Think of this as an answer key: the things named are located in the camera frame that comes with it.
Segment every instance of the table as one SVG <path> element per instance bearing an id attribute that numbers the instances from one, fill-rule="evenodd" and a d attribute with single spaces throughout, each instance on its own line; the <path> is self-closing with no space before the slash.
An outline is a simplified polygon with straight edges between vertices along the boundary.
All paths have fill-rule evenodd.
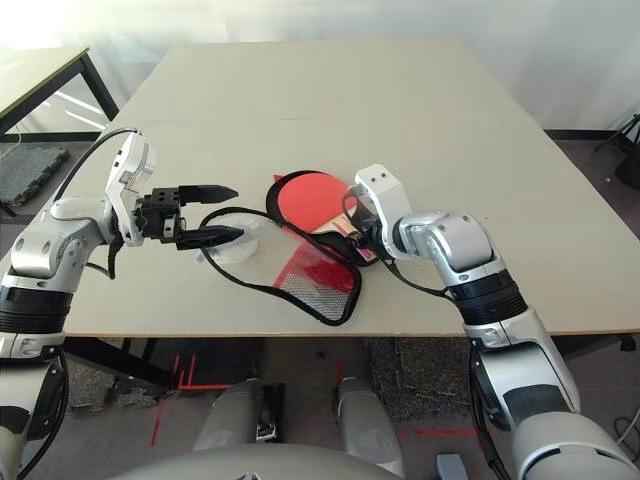
<path id="1" fill-rule="evenodd" d="M 3 142 L 95 140 L 97 132 L 5 133 L 78 74 L 84 78 L 104 114 L 113 120 L 118 107 L 100 78 L 88 47 L 0 50 L 0 139 Z M 17 215 L 7 205 L 9 223 L 27 224 L 31 215 Z"/>
<path id="2" fill-rule="evenodd" d="M 382 163 L 404 182 L 416 212 L 468 212 L 483 222 L 551 333 L 640 330 L 636 238 L 453 40 L 176 46 L 109 129 L 122 126 L 140 127 L 159 150 L 148 192 L 217 183 L 240 192 L 228 205 L 263 209 L 273 174 L 317 169 L 350 182 L 360 168 Z M 119 145 L 97 152 L 68 194 L 103 191 Z M 195 227 L 211 210 L 183 213 Z M 120 253 L 115 282 L 87 271 L 67 334 L 463 334 L 451 304 L 405 287 L 380 265 L 363 271 L 352 318 L 331 328 L 194 257 L 147 240 Z M 105 259 L 104 249 L 92 257 Z M 439 284 L 429 261 L 400 267 L 424 285 Z"/>

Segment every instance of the white wall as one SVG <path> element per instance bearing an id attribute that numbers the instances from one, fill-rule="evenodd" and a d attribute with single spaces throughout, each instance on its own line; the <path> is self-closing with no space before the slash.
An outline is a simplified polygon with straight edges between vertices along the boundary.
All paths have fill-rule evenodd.
<path id="1" fill-rule="evenodd" d="M 122 105 L 176 43 L 454 36 L 544 128 L 603 129 L 640 105 L 638 18 L 637 0 L 3 0 L 0 48 L 88 44 Z M 80 79 L 62 91 L 96 105 Z M 106 123 L 52 97 L 22 129 L 87 128 L 67 112 Z"/>

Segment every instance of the black cable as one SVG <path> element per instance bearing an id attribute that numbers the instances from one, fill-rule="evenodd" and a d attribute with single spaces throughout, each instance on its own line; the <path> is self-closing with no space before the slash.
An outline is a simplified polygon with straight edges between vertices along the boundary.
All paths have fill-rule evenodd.
<path id="1" fill-rule="evenodd" d="M 109 279 L 113 280 L 113 279 L 111 278 L 111 276 L 109 275 L 109 270 L 107 270 L 106 268 L 104 268 L 104 267 L 102 267 L 102 266 L 100 266 L 100 265 L 97 265 L 97 264 L 95 264 L 95 263 L 91 263 L 91 262 L 87 262 L 87 264 L 85 265 L 85 267 L 93 268 L 94 270 L 97 270 L 97 271 L 99 271 L 100 273 L 102 273 L 102 274 L 106 275 L 106 276 L 107 276 L 107 278 L 109 278 Z"/>
<path id="2" fill-rule="evenodd" d="M 484 454 L 484 458 L 487 461 L 487 465 L 496 475 L 499 480 L 511 480 L 511 476 L 502 463 L 498 449 L 493 443 L 491 433 L 487 429 L 487 424 L 484 420 L 484 411 L 482 410 L 482 397 L 477 388 L 476 377 L 473 374 L 474 363 L 473 348 L 469 350 L 469 400 L 471 404 L 471 419 L 473 420 L 473 426 L 476 429 L 478 437 L 478 443 Z"/>
<path id="3" fill-rule="evenodd" d="M 389 272 L 391 272 L 391 274 L 394 277 L 396 277 L 398 280 L 400 280 L 405 285 L 408 285 L 408 286 L 410 286 L 412 288 L 415 288 L 416 290 L 419 290 L 419 291 L 424 292 L 424 293 L 428 293 L 429 295 L 433 295 L 435 297 L 446 298 L 450 302 L 453 302 L 453 299 L 450 296 L 447 295 L 447 292 L 449 290 L 448 288 L 443 288 L 443 289 L 439 290 L 439 289 L 436 289 L 436 288 L 429 288 L 429 287 L 424 287 L 422 285 L 418 285 L 417 283 L 412 282 L 411 280 L 406 278 L 404 275 L 402 275 L 402 273 L 400 273 L 400 269 L 398 269 L 398 266 L 396 265 L 395 259 L 392 259 L 390 262 L 387 263 L 387 261 L 385 260 L 386 253 L 384 251 L 380 250 L 378 248 L 378 246 L 375 244 L 375 242 L 368 241 L 369 239 L 367 238 L 367 235 L 356 224 L 356 222 L 354 221 L 353 217 L 351 215 L 349 215 L 349 210 L 347 209 L 347 199 L 348 198 L 356 198 L 356 200 L 357 200 L 356 195 L 352 192 L 351 189 L 349 189 L 349 191 L 347 191 L 345 196 L 342 197 L 342 213 L 343 213 L 343 215 L 347 218 L 347 220 L 349 220 L 349 223 L 351 223 L 351 225 L 353 225 L 353 227 L 358 231 L 358 233 L 360 233 L 360 235 L 362 235 L 362 238 L 364 238 L 365 241 L 367 241 L 367 248 L 369 250 L 373 251 L 373 253 L 376 254 L 376 256 L 378 257 L 380 262 L 382 262 L 382 264 L 387 268 L 387 270 L 389 270 Z"/>
<path id="4" fill-rule="evenodd" d="M 87 161 L 87 159 L 89 158 L 89 156 L 91 156 L 91 154 L 93 152 L 95 152 L 104 142 L 106 142 L 110 138 L 113 138 L 116 135 L 120 135 L 120 134 L 123 134 L 123 133 L 138 133 L 138 129 L 137 128 L 133 128 L 133 127 L 118 128 L 118 129 L 113 130 L 113 131 L 111 131 L 109 133 L 105 133 L 102 137 L 100 137 L 95 142 L 93 142 L 89 146 L 89 148 L 87 148 L 87 151 L 84 152 L 80 156 L 80 158 L 78 159 L 76 164 L 69 171 L 69 174 L 62 181 L 62 184 L 60 185 L 60 188 L 56 192 L 56 196 L 53 197 L 53 201 L 55 202 L 55 201 L 60 200 L 62 198 L 62 195 L 64 194 L 65 190 L 67 189 L 67 187 L 71 183 L 71 180 L 73 180 L 73 177 L 75 177 L 76 173 L 78 173 L 78 170 L 80 170 L 80 167 L 82 167 L 84 162 Z"/>
<path id="5" fill-rule="evenodd" d="M 51 433 L 47 436 L 42 445 L 40 445 L 40 448 L 35 453 L 35 455 L 31 457 L 29 463 L 27 463 L 24 468 L 20 470 L 20 473 L 18 473 L 17 477 L 18 480 L 23 480 L 27 475 L 29 475 L 29 473 L 31 473 L 31 470 L 33 470 L 38 462 L 42 459 L 42 457 L 44 457 L 44 454 L 47 453 L 47 450 L 49 450 L 49 447 L 55 440 L 56 435 L 58 435 L 58 431 L 60 430 L 60 426 L 62 425 L 62 421 L 64 420 L 64 415 L 67 412 L 67 405 L 69 404 L 69 370 L 67 368 L 67 359 L 64 356 L 62 348 L 60 348 L 60 352 L 58 353 L 58 361 L 60 362 L 60 368 L 62 369 L 62 375 L 64 376 L 64 379 L 62 381 L 60 403 L 58 405 L 58 411 L 56 412 L 56 418 L 54 420 L 53 426 L 51 427 Z"/>
<path id="6" fill-rule="evenodd" d="M 622 427 L 620 427 L 620 422 L 626 422 L 626 424 Z M 630 418 L 627 417 L 618 417 L 613 421 L 613 429 L 616 432 L 616 437 L 620 438 L 620 436 L 622 436 L 622 434 L 625 432 L 625 430 L 627 428 L 629 428 L 629 425 L 631 424 L 632 420 Z M 636 446 L 635 448 L 627 441 L 627 439 L 625 438 L 624 440 L 622 440 L 622 442 L 620 442 L 620 445 L 625 447 L 629 453 L 631 455 L 633 455 L 631 461 L 633 463 L 636 463 L 638 460 L 640 460 L 640 429 L 638 429 L 637 425 L 633 425 L 633 427 L 631 428 L 631 431 L 635 432 L 636 437 L 638 438 L 638 446 Z"/>

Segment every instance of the black metal table frame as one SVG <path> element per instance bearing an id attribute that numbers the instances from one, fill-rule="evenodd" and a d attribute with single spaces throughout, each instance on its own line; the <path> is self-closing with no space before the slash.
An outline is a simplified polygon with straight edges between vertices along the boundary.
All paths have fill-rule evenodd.
<path id="1" fill-rule="evenodd" d="M 620 342 L 621 350 L 635 350 L 631 334 L 559 335 L 553 337 L 558 350 L 565 358 L 585 355 L 613 343 Z M 121 378 L 136 378 L 153 385 L 172 390 L 176 377 L 172 372 L 149 363 L 156 339 L 147 338 L 140 357 L 129 353 L 131 339 L 124 339 L 123 348 L 117 348 L 97 338 L 67 337 L 65 352 L 88 364 Z"/>
<path id="2" fill-rule="evenodd" d="M 6 132 L 78 74 L 84 78 L 107 118 L 113 120 L 119 112 L 118 106 L 100 78 L 89 54 L 85 52 L 0 117 L 0 142 L 17 142 L 17 134 L 6 134 Z M 93 141 L 99 135 L 99 132 L 60 132 L 25 133 L 21 137 L 23 142 L 70 142 Z"/>

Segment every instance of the silver robot arm segment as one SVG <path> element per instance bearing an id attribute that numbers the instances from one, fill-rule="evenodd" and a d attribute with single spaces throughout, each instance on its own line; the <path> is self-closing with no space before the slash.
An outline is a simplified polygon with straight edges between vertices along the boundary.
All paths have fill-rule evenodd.
<path id="1" fill-rule="evenodd" d="M 54 201 L 11 249 L 0 287 L 2 479 L 18 476 L 28 441 L 52 432 L 64 381 L 57 360 L 63 326 L 91 253 L 118 234 L 141 243 L 133 187 L 152 171 L 150 151 L 141 134 L 130 134 L 114 160 L 108 196 Z"/>
<path id="2" fill-rule="evenodd" d="M 515 431 L 517 478 L 640 478 L 615 442 L 580 415 L 571 373 L 482 225 L 466 214 L 413 214 L 402 184 L 382 165 L 360 170 L 356 184 L 378 216 L 372 241 L 391 258 L 434 262 L 464 320 L 483 408 L 495 425 Z M 579 462 L 591 470 L 575 468 Z"/>

